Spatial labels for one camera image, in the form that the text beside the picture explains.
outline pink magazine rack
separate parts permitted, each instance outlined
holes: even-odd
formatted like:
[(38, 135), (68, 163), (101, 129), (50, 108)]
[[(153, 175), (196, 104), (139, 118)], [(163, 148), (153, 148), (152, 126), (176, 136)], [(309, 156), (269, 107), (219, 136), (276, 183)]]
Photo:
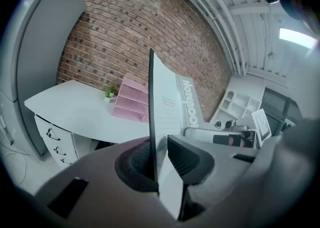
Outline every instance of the pink magazine rack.
[(115, 101), (113, 116), (149, 123), (148, 83), (126, 74)]

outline black handle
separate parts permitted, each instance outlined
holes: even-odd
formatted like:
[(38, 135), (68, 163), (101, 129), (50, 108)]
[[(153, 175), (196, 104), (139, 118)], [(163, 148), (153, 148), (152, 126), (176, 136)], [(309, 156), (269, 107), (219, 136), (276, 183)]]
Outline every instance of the black handle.
[(72, 163), (65, 162), (65, 159), (64, 159), (64, 158), (63, 158), (63, 159), (60, 159), (60, 161), (61, 161), (62, 163), (68, 164), (68, 165), (71, 165), (71, 164), (72, 164)]
[(59, 151), (58, 151), (58, 146), (56, 147), (56, 148), (54, 148), (53, 149), (57, 154), (61, 154), (61, 155), (63, 155), (63, 156), (66, 156), (67, 154), (62, 154), (62, 153), (60, 153)]
[(51, 137), (50, 130), (51, 130), (51, 128), (49, 128), (49, 129), (48, 129), (48, 132), (47, 132), (47, 133), (45, 133), (45, 134), (46, 134), (50, 139), (60, 141), (60, 138), (53, 138), (53, 137)]

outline brick wall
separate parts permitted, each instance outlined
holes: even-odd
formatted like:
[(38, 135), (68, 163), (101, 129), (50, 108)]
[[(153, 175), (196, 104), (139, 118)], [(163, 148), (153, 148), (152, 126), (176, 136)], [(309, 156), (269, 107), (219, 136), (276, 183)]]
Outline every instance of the brick wall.
[(173, 72), (192, 77), (208, 120), (230, 80), (222, 47), (188, 0), (85, 0), (64, 47), (57, 83), (105, 90), (130, 73), (148, 81), (152, 48)]

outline white desk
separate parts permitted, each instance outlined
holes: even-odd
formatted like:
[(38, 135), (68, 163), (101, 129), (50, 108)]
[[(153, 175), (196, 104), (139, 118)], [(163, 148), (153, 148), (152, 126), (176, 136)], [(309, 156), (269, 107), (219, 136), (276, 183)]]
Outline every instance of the white desk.
[(112, 116), (115, 101), (75, 80), (51, 87), (24, 102), (38, 116), (83, 137), (124, 143), (149, 136), (149, 124)]
[(112, 116), (115, 99), (106, 103), (104, 97), (103, 91), (71, 80), (24, 102), (41, 117), (35, 116), (37, 128), (61, 168), (92, 152), (98, 141), (121, 144), (149, 136), (149, 124)]

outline white booklet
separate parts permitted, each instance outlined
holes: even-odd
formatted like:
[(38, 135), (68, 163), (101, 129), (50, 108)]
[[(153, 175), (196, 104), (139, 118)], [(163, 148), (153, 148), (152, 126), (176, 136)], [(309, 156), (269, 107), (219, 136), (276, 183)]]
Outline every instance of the white booklet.
[(168, 157), (168, 135), (183, 135), (187, 127), (205, 129), (192, 78), (170, 71), (151, 50), (149, 62), (149, 126), (159, 199), (178, 218), (183, 181)]

